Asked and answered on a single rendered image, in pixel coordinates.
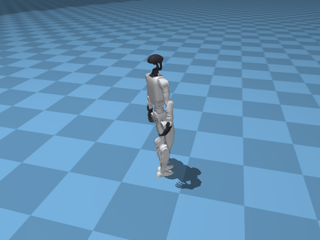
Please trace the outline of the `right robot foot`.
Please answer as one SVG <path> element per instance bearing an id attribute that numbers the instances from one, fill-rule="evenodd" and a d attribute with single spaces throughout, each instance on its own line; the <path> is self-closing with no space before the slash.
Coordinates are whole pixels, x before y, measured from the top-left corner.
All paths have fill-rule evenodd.
<path id="1" fill-rule="evenodd" d="M 172 170 L 165 170 L 165 173 L 161 173 L 161 171 L 158 171 L 156 173 L 156 177 L 160 178 L 160 177 L 164 177 L 164 176 L 170 176 L 172 175 L 174 172 Z"/>

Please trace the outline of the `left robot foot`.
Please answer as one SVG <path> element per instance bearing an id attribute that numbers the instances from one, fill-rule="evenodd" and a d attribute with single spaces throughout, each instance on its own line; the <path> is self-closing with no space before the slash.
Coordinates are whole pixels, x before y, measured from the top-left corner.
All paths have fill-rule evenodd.
<path id="1" fill-rule="evenodd" d="M 174 167 L 173 164 L 167 164 L 165 170 L 170 170 L 170 169 L 172 169 L 173 167 Z M 161 171 L 161 166 L 159 166 L 159 167 L 157 168 L 157 172 L 159 172 L 159 171 Z"/>

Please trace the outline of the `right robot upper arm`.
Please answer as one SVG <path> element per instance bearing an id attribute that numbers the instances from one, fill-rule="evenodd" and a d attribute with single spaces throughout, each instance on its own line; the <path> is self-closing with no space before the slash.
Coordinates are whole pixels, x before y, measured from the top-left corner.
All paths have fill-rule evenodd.
<path id="1" fill-rule="evenodd" d="M 164 79 L 164 78 L 160 78 L 158 79 L 158 85 L 162 91 L 162 95 L 163 95 L 163 100 L 164 100 L 164 104 L 167 107 L 167 104 L 170 100 L 170 92 L 169 92 L 169 82 L 168 80 Z M 174 105 L 174 104 L 173 104 Z"/>

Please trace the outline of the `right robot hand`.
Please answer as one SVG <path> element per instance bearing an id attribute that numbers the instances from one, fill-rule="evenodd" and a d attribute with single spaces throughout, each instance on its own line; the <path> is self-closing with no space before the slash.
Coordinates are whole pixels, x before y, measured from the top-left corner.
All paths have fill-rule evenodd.
<path id="1" fill-rule="evenodd" d="M 172 126 L 170 126 L 170 122 L 166 123 L 166 128 L 164 129 L 162 134 L 158 134 L 159 136 L 165 136 L 168 134 L 168 132 L 170 131 L 170 129 L 172 128 Z"/>

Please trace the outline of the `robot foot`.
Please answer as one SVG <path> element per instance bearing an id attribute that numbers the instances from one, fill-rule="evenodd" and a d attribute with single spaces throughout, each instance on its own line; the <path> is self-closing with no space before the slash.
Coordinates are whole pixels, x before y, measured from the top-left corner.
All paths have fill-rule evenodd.
<path id="1" fill-rule="evenodd" d="M 173 164 L 167 164 L 165 170 L 170 170 L 170 169 L 172 169 L 173 167 L 174 167 Z M 159 172 L 159 171 L 161 171 L 161 166 L 159 166 L 159 167 L 157 168 L 157 172 Z"/>
<path id="2" fill-rule="evenodd" d="M 156 173 L 156 177 L 160 178 L 160 177 L 164 177 L 164 176 L 170 176 L 172 175 L 174 172 L 172 170 L 165 170 L 165 173 L 161 173 L 161 171 L 158 171 Z"/>

